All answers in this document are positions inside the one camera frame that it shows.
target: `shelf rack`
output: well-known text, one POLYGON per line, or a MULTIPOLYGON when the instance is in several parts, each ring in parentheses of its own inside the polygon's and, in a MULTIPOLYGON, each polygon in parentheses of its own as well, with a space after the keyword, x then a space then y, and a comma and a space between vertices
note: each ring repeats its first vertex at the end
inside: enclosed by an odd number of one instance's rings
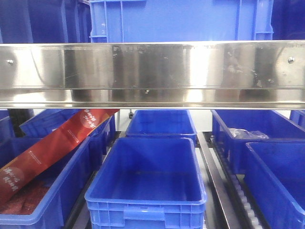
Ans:
MULTIPOLYGON (((0 45, 0 107, 305 109, 305 41, 0 45)), ((209 133, 207 229, 267 229, 209 133)), ((90 228, 83 196, 66 229, 90 228)))

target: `crate handle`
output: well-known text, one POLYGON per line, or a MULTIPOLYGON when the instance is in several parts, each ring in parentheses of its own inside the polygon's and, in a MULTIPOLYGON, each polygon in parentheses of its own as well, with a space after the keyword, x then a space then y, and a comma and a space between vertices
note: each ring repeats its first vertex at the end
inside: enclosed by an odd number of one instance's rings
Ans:
POLYGON ((125 207, 124 219, 165 221, 162 207, 125 207))

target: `metal frame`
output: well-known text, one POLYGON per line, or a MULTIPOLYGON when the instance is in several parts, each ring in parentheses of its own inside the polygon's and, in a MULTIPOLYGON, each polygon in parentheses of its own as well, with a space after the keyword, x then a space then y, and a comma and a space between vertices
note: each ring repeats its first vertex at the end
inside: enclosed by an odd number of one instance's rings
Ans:
POLYGON ((305 108, 305 41, 0 45, 0 107, 305 108))

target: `clear plastic bag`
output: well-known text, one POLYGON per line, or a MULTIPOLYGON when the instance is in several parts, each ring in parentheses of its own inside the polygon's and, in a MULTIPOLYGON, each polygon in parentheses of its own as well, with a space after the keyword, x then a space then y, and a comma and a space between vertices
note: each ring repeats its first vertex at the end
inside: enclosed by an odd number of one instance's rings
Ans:
POLYGON ((231 134, 234 138, 237 139, 266 139, 269 138, 268 135, 264 134, 263 132, 256 130, 256 131, 247 131, 244 129, 235 129, 229 128, 231 134))

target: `plastic bag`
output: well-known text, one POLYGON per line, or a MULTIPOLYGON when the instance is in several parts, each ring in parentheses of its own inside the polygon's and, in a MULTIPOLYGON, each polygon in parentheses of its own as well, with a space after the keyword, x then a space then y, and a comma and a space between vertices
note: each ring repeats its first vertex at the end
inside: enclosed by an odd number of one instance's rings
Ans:
POLYGON ((266 139, 269 138, 268 135, 264 134, 263 132, 256 130, 256 131, 247 131, 244 129, 235 129, 229 128, 231 134, 234 138, 237 139, 266 139))
POLYGON ((0 169, 0 205, 77 147, 117 109, 85 109, 0 169))

